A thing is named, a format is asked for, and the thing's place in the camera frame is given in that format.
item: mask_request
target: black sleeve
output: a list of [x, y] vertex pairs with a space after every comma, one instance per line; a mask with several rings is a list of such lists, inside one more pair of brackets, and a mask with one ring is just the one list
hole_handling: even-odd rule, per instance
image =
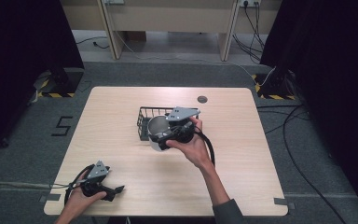
[[244, 224], [245, 218], [234, 199], [226, 203], [213, 206], [216, 224]]

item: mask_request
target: black wire basket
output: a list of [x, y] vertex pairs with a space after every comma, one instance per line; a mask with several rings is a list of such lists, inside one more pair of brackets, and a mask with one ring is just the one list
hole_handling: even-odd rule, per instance
[[149, 135], [147, 131], [147, 124], [155, 116], [168, 116], [173, 110], [173, 107], [150, 107], [141, 106], [139, 108], [138, 121], [138, 134], [141, 141], [148, 141]]

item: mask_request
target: forearm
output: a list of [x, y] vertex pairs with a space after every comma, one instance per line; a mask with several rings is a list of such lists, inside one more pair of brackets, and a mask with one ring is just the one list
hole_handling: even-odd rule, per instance
[[202, 165], [200, 171], [204, 177], [212, 205], [216, 206], [228, 202], [229, 197], [212, 163], [208, 162]]

